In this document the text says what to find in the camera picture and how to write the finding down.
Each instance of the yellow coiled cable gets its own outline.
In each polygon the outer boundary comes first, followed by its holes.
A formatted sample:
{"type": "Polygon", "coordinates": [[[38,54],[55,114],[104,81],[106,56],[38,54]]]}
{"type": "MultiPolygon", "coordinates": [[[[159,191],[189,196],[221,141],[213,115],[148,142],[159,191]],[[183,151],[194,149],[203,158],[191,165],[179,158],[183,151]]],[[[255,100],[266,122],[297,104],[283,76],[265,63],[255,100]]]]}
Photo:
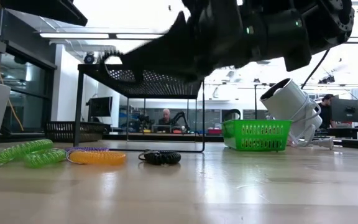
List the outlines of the yellow coiled cable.
{"type": "Polygon", "coordinates": [[[126,155],[112,151],[71,151],[67,153],[67,159],[77,164],[118,166],[125,163],[126,155]]]}

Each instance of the green plastic basket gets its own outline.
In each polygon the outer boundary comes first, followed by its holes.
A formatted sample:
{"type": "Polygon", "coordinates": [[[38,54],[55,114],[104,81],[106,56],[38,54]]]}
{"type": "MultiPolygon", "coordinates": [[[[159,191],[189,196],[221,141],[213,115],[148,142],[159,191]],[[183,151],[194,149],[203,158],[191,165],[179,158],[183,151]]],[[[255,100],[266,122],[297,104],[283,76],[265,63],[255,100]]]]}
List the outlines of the green plastic basket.
{"type": "Polygon", "coordinates": [[[238,151],[282,151],[291,121],[230,120],[223,122],[224,144],[238,151]]]}

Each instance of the white wall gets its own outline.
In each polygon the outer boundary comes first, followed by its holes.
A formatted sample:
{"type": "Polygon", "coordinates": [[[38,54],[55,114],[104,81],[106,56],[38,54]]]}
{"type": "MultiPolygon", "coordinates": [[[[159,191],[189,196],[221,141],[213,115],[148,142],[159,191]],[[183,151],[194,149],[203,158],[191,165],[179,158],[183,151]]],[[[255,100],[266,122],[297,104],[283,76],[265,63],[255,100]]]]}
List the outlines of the white wall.
{"type": "MultiPolygon", "coordinates": [[[[57,45],[55,71],[53,80],[52,121],[74,121],[76,94],[78,85],[77,66],[81,61],[74,58],[64,45],[57,45]]],[[[106,124],[118,126],[119,94],[114,90],[100,84],[89,76],[84,76],[81,115],[84,120],[88,118],[88,107],[85,106],[90,98],[112,96],[111,119],[102,119],[106,124]]]]}

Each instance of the red container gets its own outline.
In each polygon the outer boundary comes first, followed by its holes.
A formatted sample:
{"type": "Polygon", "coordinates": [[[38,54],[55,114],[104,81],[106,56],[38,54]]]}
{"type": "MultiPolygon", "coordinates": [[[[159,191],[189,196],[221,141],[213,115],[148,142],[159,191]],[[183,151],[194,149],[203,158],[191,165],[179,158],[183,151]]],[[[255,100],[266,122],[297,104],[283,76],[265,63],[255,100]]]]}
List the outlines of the red container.
{"type": "Polygon", "coordinates": [[[222,129],[209,129],[207,134],[222,134],[222,129]]]}

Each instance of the green coiled cable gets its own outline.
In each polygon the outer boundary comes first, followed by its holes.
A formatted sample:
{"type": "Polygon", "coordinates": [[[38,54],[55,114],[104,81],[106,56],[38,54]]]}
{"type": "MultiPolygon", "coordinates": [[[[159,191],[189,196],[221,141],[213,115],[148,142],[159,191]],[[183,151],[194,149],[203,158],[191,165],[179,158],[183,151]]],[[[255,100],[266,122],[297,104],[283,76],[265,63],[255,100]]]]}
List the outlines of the green coiled cable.
{"type": "Polygon", "coordinates": [[[46,149],[51,149],[52,147],[53,142],[49,139],[36,140],[12,146],[0,151],[0,164],[24,157],[31,152],[44,151],[46,149]]]}
{"type": "Polygon", "coordinates": [[[49,149],[30,153],[24,157],[24,164],[30,168],[57,163],[66,159],[66,151],[63,149],[49,149]]]}

